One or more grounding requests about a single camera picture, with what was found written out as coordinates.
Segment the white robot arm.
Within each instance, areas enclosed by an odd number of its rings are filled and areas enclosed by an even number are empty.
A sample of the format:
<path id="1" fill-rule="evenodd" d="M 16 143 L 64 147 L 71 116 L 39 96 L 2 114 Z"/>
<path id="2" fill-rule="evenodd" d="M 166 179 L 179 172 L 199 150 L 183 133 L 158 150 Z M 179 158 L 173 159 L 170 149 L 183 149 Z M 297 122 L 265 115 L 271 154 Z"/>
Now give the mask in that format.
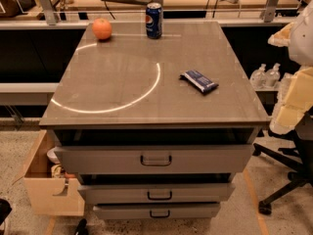
<path id="1" fill-rule="evenodd" d="M 275 107 L 270 129 L 278 134 L 293 130 L 313 106 L 313 1 L 281 30 L 272 34 L 268 43 L 286 46 L 289 57 L 300 69 L 289 79 L 289 87 L 281 83 L 283 95 Z"/>

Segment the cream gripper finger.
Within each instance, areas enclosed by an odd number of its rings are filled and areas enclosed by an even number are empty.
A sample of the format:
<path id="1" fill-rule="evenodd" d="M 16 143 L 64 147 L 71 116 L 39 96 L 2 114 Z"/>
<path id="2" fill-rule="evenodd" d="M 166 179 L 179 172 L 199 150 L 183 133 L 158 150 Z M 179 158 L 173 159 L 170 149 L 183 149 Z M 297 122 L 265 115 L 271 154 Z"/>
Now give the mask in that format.
<path id="1" fill-rule="evenodd" d="M 291 77 L 276 123 L 281 128 L 295 128 L 313 107 L 313 67 L 301 68 Z"/>
<path id="2" fill-rule="evenodd" d="M 268 43 L 277 47 L 288 47 L 290 45 L 292 26 L 293 23 L 288 23 L 282 29 L 272 34 L 268 39 Z"/>

